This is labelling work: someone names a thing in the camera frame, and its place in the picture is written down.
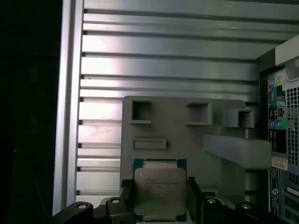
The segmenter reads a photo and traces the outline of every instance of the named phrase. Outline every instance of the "metal edge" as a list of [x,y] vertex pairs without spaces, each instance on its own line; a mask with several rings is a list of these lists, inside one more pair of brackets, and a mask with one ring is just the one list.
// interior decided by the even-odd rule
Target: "metal edge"
[[[256,60],[260,121],[268,121],[268,107],[265,107],[265,105],[268,104],[268,74],[271,74],[283,68],[283,66],[276,66],[275,57],[276,52],[275,48],[273,48],[272,50],[258,57]],[[258,130],[258,138],[268,141],[268,122],[260,122]],[[270,211],[269,181],[269,170],[258,172],[257,183],[259,191],[257,194],[257,204],[260,209]]]
[[77,178],[77,150],[78,150],[78,120],[79,120],[79,92],[82,57],[82,32],[83,32],[84,0],[75,1],[74,12],[74,44],[72,51],[71,73],[71,109],[70,109],[70,134],[68,150],[68,176],[66,206],[76,200]]
[[66,199],[66,177],[67,177],[67,147],[69,133],[69,97],[70,69],[71,65],[71,37],[73,32],[72,12],[74,9],[71,0],[63,0],[62,29],[60,46],[60,68],[59,87],[57,103],[57,124],[56,124],[56,148],[54,168],[54,194],[53,194],[53,215],[64,209]]

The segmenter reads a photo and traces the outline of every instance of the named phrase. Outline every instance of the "square opening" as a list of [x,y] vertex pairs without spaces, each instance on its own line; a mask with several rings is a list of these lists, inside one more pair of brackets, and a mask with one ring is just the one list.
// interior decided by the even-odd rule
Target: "square opening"
[[251,127],[251,111],[248,112],[239,112],[239,127],[246,128]]
[[211,125],[212,113],[210,103],[190,103],[187,125]]
[[141,123],[150,123],[152,115],[152,104],[150,101],[132,102],[132,121],[141,121]]

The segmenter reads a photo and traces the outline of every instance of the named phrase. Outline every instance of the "rectangular slot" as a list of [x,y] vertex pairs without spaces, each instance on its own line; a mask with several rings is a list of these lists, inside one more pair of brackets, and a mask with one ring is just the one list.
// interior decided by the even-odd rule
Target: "rectangular slot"
[[299,211],[299,203],[288,198],[288,197],[285,197],[285,205],[289,206],[292,209]]
[[290,211],[288,211],[287,209],[285,209],[285,217],[292,220],[293,223],[299,223],[299,216],[291,213]]
[[186,105],[189,109],[189,120],[186,125],[201,126],[212,124],[212,107],[208,102],[192,102]]
[[224,112],[224,127],[254,128],[254,111],[248,108]]
[[134,149],[166,149],[166,139],[156,138],[134,138]]
[[152,109],[150,101],[132,101],[131,124],[150,124]]
[[297,191],[297,190],[295,190],[295,189],[293,189],[293,188],[290,188],[290,187],[286,187],[286,188],[285,188],[285,191],[286,191],[287,193],[289,193],[289,194],[291,194],[291,195],[294,195],[294,196],[296,196],[296,197],[299,198],[299,191]]

